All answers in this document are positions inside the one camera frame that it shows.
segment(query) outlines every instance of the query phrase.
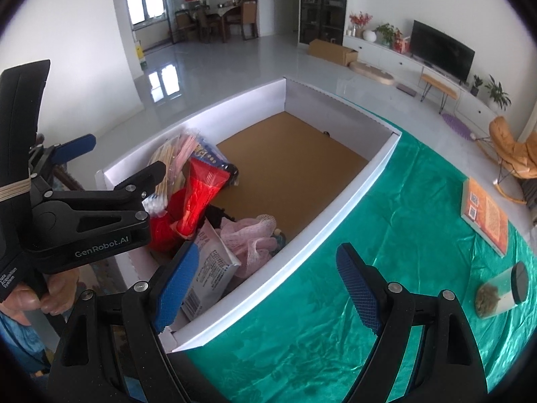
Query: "black television screen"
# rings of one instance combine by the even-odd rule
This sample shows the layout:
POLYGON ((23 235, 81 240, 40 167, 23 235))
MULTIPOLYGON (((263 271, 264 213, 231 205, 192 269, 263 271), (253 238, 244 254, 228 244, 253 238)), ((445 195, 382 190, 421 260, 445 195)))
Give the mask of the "black television screen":
POLYGON ((466 82, 475 52, 447 34, 414 21, 410 52, 466 82))

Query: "human hand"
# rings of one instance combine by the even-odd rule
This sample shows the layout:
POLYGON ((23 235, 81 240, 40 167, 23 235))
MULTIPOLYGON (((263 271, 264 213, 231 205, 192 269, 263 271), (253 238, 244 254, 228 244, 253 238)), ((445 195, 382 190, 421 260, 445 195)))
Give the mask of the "human hand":
POLYGON ((19 283, 8 298, 0 303, 0 311, 22 325, 30 325, 23 311, 41 308, 44 313, 58 315, 68 311, 75 301, 79 269, 53 274, 47 281, 48 293, 41 301, 25 283, 19 283))

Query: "orange book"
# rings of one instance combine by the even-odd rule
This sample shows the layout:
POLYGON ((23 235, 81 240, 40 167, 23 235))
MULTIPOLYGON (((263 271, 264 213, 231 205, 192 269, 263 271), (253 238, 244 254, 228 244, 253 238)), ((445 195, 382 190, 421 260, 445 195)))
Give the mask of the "orange book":
POLYGON ((501 257, 507 253, 507 215, 473 178, 462 187, 461 216, 501 257))

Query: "purple rug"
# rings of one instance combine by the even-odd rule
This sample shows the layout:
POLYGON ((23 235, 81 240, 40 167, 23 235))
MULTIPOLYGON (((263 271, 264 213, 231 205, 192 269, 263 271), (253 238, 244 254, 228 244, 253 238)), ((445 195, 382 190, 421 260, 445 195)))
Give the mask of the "purple rug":
POLYGON ((472 131, 457 117, 454 117, 453 115, 444 114, 442 115, 442 118, 444 118, 446 124, 450 126, 455 133, 462 136, 468 141, 472 140, 472 138, 470 137, 472 131))

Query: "window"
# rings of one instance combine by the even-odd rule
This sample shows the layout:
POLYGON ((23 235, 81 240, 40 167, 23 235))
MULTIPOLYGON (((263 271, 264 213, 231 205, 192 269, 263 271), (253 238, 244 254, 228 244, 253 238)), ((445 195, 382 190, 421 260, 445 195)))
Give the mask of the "window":
POLYGON ((131 23, 136 27, 162 21, 166 16, 164 0, 127 0, 127 6, 131 23))
POLYGON ((151 96, 155 103, 161 101, 164 97, 171 99, 181 95, 179 93, 177 70, 171 64, 160 71, 152 72, 149 75, 149 83, 151 83, 151 96))

